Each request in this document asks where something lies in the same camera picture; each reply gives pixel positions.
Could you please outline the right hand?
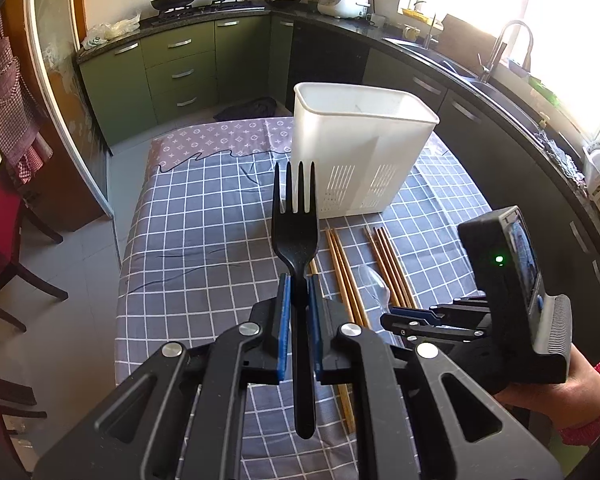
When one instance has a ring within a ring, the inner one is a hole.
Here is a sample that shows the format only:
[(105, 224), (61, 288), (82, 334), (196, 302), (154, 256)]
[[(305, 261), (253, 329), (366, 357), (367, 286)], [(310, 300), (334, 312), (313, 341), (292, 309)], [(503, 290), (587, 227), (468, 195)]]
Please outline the right hand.
[(573, 344), (569, 375), (561, 384), (509, 384), (494, 398), (547, 416), (556, 429), (582, 427), (600, 417), (600, 373)]

